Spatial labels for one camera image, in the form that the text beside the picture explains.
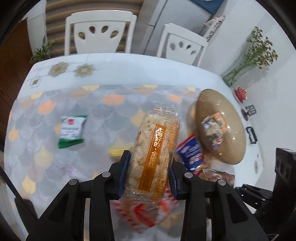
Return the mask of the blue biscuit bag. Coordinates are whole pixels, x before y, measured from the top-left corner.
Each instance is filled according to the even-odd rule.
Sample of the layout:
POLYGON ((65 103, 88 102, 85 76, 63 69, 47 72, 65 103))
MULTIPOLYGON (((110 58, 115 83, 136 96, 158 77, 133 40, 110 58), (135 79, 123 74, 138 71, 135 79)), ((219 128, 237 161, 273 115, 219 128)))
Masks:
POLYGON ((196 172, 203 164, 204 152, 194 134, 178 145, 176 153, 190 172, 196 172))

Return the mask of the orange label rice cracker pack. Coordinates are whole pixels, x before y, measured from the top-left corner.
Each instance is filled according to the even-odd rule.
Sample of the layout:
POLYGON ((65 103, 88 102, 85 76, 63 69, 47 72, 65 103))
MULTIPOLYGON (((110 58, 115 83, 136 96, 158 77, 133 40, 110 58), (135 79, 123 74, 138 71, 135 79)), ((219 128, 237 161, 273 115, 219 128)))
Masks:
POLYGON ((173 106, 146 113, 130 158, 125 195, 131 199, 159 202, 168 182, 180 130, 180 118, 173 106))

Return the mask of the red white striped snack pack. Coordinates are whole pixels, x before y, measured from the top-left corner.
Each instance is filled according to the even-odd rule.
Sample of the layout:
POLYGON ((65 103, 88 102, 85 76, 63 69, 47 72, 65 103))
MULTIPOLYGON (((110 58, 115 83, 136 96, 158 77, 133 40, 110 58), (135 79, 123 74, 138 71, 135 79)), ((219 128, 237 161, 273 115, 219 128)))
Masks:
POLYGON ((136 232, 141 233, 164 221, 178 207, 179 202, 170 193, 165 192, 163 199, 158 203, 122 197, 111 204, 136 232))

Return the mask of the clear bag of cookies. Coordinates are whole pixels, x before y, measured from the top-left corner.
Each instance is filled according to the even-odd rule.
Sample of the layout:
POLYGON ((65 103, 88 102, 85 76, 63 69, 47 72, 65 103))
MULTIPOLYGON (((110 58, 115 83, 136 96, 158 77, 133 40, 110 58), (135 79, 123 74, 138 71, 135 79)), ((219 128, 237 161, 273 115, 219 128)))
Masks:
POLYGON ((224 179, 231 187, 234 187, 235 176, 226 172, 221 172, 212 169, 202 169, 197 172, 197 175, 206 181, 216 182, 219 179, 224 179))

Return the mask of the brown ribbed glass plate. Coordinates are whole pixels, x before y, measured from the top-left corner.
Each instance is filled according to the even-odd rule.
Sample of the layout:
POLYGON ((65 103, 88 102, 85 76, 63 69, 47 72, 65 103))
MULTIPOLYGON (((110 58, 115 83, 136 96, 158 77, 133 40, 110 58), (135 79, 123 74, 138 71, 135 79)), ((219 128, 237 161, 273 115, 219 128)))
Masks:
POLYGON ((236 165, 246 152, 246 134, 231 102, 213 89, 203 90, 196 102, 196 128, 203 147, 218 160, 236 165))

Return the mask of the green white snack packet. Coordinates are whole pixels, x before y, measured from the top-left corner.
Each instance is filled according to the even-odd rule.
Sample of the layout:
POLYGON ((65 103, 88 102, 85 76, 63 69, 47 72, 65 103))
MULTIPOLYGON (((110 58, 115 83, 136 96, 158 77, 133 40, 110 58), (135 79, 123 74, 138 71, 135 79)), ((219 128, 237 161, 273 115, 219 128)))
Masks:
POLYGON ((59 149, 68 148, 85 141, 83 138, 86 115, 63 116, 61 118, 59 149))

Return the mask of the small brown round coaster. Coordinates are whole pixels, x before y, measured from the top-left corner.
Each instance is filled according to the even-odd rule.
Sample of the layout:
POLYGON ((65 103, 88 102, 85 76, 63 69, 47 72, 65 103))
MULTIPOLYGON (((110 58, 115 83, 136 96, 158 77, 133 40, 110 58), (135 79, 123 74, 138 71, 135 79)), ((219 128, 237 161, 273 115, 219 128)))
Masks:
POLYGON ((244 109, 241 109, 241 113, 242 113, 242 116, 244 117, 244 119, 246 121, 248 121, 248 113, 244 109))

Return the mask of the grey metal phone stand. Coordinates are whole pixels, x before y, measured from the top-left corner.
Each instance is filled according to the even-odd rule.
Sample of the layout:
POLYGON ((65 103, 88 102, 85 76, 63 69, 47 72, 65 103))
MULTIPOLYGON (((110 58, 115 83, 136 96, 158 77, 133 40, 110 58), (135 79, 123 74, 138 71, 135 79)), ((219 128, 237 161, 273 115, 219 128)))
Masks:
POLYGON ((248 105, 245 108, 246 108, 246 114, 248 116, 252 116, 252 115, 257 114, 256 108, 255 108, 255 106, 253 104, 252 105, 248 105))

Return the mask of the red lidded teacup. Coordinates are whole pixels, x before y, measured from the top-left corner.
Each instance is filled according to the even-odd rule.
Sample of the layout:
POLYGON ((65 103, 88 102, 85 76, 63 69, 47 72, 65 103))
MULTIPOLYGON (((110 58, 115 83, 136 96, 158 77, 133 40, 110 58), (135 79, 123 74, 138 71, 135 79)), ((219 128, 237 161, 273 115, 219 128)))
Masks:
POLYGON ((241 103, 243 103, 245 100, 247 100, 247 91, 246 89, 243 89, 241 87, 238 87, 234 90, 234 94, 237 98, 237 100, 241 103))

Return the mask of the right white chair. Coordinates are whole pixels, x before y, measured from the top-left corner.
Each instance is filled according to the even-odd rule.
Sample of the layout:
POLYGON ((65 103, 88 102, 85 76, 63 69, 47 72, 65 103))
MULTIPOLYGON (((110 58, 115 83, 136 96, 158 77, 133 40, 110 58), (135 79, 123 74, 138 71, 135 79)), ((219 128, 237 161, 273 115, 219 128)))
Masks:
POLYGON ((165 24, 156 56, 199 67, 208 47, 207 39, 176 24, 165 24))

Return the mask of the left white chair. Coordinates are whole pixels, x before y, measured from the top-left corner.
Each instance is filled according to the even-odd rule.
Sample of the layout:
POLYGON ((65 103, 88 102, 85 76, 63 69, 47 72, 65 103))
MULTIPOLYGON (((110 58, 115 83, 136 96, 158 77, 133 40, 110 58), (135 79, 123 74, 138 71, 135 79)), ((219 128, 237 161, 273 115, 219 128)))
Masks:
POLYGON ((80 11, 65 21, 64 55, 71 54, 71 37, 77 54, 115 53, 124 32, 125 53, 130 53, 137 15, 130 11, 80 11))

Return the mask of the glass vase with dried flowers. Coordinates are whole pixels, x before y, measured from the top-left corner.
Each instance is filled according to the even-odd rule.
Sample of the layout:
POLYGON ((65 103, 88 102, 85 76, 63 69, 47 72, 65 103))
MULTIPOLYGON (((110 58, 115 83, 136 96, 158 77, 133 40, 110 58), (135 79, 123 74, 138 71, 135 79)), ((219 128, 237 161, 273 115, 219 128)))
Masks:
POLYGON ((228 87, 232 87, 245 73, 255 68, 262 70, 272 65, 277 59, 278 54, 273 49, 273 43, 267 36, 263 36, 262 29, 255 26, 246 41, 245 50, 222 79, 228 87))

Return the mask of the white refrigerator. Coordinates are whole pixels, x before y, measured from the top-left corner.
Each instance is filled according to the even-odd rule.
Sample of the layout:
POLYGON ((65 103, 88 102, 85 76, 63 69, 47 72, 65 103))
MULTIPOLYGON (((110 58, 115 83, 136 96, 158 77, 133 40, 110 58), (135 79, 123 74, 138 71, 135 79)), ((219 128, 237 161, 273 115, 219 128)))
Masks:
POLYGON ((156 56, 165 24, 173 23, 198 34, 210 16, 188 0, 144 1, 135 24, 130 52, 156 56))

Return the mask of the blue cushion on refrigerator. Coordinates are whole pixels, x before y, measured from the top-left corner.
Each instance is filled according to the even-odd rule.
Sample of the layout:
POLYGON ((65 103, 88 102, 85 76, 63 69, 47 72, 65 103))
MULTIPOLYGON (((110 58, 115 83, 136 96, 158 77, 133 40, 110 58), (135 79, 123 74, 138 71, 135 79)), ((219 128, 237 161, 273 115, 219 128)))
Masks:
POLYGON ((206 10, 211 15, 215 15, 224 0, 190 0, 192 3, 198 5, 206 10))

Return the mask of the black rectangular frame object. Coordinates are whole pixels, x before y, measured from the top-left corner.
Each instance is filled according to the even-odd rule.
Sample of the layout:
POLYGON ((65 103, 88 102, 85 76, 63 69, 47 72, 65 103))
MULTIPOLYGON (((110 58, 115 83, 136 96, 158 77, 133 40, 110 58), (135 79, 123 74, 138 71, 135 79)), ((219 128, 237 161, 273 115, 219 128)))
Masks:
POLYGON ((253 127, 251 127, 251 126, 246 127, 246 131, 249 136, 250 144, 257 144, 258 139, 257 139, 257 136, 255 134, 253 127))

